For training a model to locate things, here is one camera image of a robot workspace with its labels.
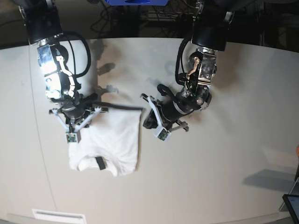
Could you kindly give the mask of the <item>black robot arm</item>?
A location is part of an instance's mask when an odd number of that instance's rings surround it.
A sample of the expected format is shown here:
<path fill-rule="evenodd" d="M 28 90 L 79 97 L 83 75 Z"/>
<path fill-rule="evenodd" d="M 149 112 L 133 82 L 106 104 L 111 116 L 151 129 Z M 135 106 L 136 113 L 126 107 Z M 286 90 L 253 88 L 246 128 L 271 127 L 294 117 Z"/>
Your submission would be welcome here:
<path fill-rule="evenodd" d="M 44 76 L 46 98 L 60 107 L 51 109 L 57 119 L 64 115 L 62 122 L 66 131 L 77 132 L 88 127 L 99 109 L 93 108 L 97 94 L 84 97 L 79 90 L 78 78 L 86 75 L 91 67 L 91 51 L 87 41 L 76 32 L 64 32 L 58 9 L 52 0 L 15 0 L 25 22 L 30 45 L 36 44 L 38 64 Z M 60 43 L 62 38 L 76 36 L 84 45 L 87 55 L 86 68 L 77 73 L 67 67 L 69 53 Z"/>
<path fill-rule="evenodd" d="M 195 4 L 192 32 L 182 40 L 177 54 L 175 79 L 182 86 L 178 93 L 164 84 L 157 86 L 158 92 L 168 101 L 155 100 L 142 94 L 142 98 L 153 104 L 143 123 L 147 129 L 159 126 L 167 131 L 173 125 L 188 130 L 180 121 L 194 111 L 206 109 L 211 102 L 211 79 L 217 71 L 216 53 L 224 51 L 230 23 L 234 17 L 231 0 L 198 0 Z"/>

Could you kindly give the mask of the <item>blue robot base block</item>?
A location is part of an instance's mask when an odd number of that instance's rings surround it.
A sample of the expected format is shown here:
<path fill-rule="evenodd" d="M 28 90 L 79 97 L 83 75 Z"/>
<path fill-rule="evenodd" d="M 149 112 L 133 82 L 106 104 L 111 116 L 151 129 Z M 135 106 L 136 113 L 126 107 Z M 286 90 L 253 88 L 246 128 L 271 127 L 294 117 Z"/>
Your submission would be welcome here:
<path fill-rule="evenodd" d="M 165 6 L 168 0 L 106 0 L 111 6 Z"/>

